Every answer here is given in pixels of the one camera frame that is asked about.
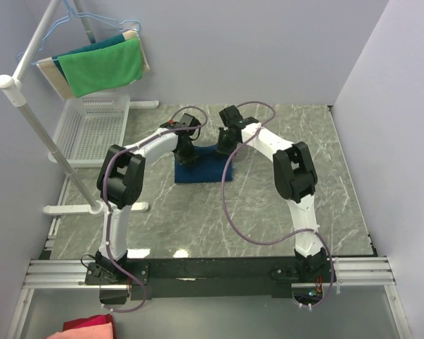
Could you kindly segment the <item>blue t shirt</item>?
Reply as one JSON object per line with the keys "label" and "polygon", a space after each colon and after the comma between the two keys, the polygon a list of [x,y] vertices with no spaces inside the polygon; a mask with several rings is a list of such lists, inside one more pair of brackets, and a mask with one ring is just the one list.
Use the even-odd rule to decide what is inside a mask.
{"label": "blue t shirt", "polygon": [[176,184],[200,184],[220,182],[228,156],[217,152],[218,144],[194,146],[189,156],[174,153],[174,182]]}

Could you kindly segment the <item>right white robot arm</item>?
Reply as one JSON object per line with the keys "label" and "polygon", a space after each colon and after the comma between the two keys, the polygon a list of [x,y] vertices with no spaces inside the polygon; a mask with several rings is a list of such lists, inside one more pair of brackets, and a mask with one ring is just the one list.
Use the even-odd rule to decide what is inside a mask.
{"label": "right white robot arm", "polygon": [[[228,223],[245,241],[260,246],[278,244],[294,237],[297,275],[301,281],[315,279],[326,268],[327,250],[318,234],[314,207],[318,177],[307,144],[281,138],[256,118],[244,118],[234,105],[222,109],[219,115],[223,126],[219,128],[217,152],[228,156],[221,179],[222,205]],[[276,190],[281,198],[287,200],[294,227],[294,231],[282,239],[269,242],[250,239],[238,230],[230,217],[225,202],[225,175],[233,156],[244,145],[272,162]]]}

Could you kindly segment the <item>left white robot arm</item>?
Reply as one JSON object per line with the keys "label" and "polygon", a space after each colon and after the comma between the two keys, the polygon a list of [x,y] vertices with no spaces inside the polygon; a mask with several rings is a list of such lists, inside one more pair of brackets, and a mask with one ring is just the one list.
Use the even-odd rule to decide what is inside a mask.
{"label": "left white robot arm", "polygon": [[166,153],[174,153],[192,164],[197,158],[192,136],[201,127],[196,117],[184,113],[179,121],[171,119],[161,124],[139,142],[109,148],[97,180],[105,207],[102,241],[95,254],[97,264],[112,268],[115,261],[124,265],[131,207],[141,195],[146,167]]}

